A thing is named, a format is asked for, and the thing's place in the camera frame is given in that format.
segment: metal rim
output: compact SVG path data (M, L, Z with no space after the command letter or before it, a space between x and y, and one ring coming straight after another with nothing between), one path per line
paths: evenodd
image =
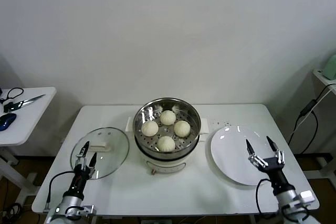
M153 100L153 101L150 101L150 102L148 102L148 103L146 103L144 106L142 106L137 112L136 112L136 114L135 114L135 117L134 117L134 119L133 119L133 132L135 133L136 132L136 128L135 128L135 118L136 118L136 115L138 115L139 114L139 112L141 111L141 110L143 110L144 108L146 108L147 106L149 106L149 105L151 105L151 104L153 104L153 103L155 103L155 102L160 102L160 101L163 101L163 100L171 100L171 101L176 101L176 102L182 102L182 103L184 103L185 105L187 105L187 106L190 106L191 108L193 108L194 110L195 110L195 114L197 115L197 119L201 122L201 118L200 118L200 116L199 116L199 113L197 112L197 110L190 104L190 103L188 103L188 102L186 102L186 101L183 101L183 100L181 100L181 99L177 99L177 98L171 98L171 97L164 97L164 98L158 98L158 99L155 99L155 100ZM200 131L201 131L201 129L199 130L199 132L198 132L198 134L197 134L197 138L199 138L199 135L200 135ZM145 146L145 145L143 145L143 146L139 146L140 144L136 141L136 143L137 143L137 146L140 148L142 148L142 147L144 147L144 148L146 148L147 150L149 150L149 151L152 151L152 149L151 148L149 148L149 147L147 147L147 146ZM189 146L191 146L193 143L189 143L185 148L188 148ZM181 152L181 151L183 151L184 149L181 149L181 150L178 150L178 151L176 151L176 152L173 152L173 153L179 153L179 152ZM160 153L162 153L162 154L170 154L170 153L172 153L172 152L160 152Z
M104 175L104 176L102 176L102 177L99 177L99 178L90 178L90 179L92 179L92 180L97 180L97 179L105 178L105 177L111 175L112 173L114 173L114 172L115 172L116 170L118 170L119 167L125 162L125 160L126 160L126 158L127 158L127 156L128 156L128 153L130 152L130 141L129 141L129 139L128 139L128 136L127 136L121 129L118 129L118 128L115 128L115 127L101 127L101 128L97 128L97 129L95 129L95 130L93 130L93 131L88 132L85 136L81 137L81 138L78 140L78 142L74 145L74 147L72 148L72 151L71 151L71 154L70 154L70 166L71 166L71 169L74 169L74 167L73 167L73 165L72 165L72 162L71 162L71 157L72 157L72 154L73 154L73 152L74 152L76 146L79 145L79 142L80 142L84 137L86 137L87 135L89 135L90 133L92 133L92 132L94 132L94 131L101 130L101 129L115 129L115 130L117 130L117 131L120 131L120 132L126 137L126 140L127 140L127 143L128 143L128 148L127 148L126 156L125 156L124 160L120 163L119 166L117 166L117 167L116 167L112 172L110 172L109 174L106 174L106 175Z

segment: table leg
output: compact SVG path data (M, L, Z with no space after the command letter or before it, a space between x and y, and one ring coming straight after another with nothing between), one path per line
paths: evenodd
M17 160L8 150L6 147L0 148L0 156L4 157L7 162L11 162L13 165L17 165L19 160Z
M322 168L320 170L306 170L303 173L307 179L321 179L327 178L336 190L336 175L334 174L334 169L336 169L336 162L334 159L327 164L323 157L318 157L317 161L320 163Z
M36 178L37 173L30 173L28 177L25 178L16 170L14 170L10 164L5 162L2 158L0 158L0 173L13 184L21 188L16 202L20 203L22 206L28 196L37 195L39 187L33 185L33 181Z

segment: computer mouse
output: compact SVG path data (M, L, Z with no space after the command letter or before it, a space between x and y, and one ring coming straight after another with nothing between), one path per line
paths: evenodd
M16 119L16 114L8 113L0 116L0 131L7 129Z

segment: white wall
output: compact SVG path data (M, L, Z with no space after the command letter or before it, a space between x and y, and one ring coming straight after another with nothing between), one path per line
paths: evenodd
M163 96L264 103L286 135L335 49L335 0L0 0L0 84L58 89L31 145L66 135L83 104Z

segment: electric steamer pot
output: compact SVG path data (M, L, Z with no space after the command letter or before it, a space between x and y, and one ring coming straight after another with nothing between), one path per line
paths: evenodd
M171 110L176 115L176 122L186 121L190 124L191 132L187 137L178 137L174 133L174 125L163 125L160 122L160 114L165 110ZM155 136L147 137L141 132L141 126L146 121L155 121L159 131ZM160 98L144 105L135 115L133 120L133 132L135 142L140 151L147 157L160 162L177 161L186 157L198 144L200 139L201 118L198 112L189 103L176 98ZM170 136L175 141L175 150L172 152L160 152L157 141L163 136Z

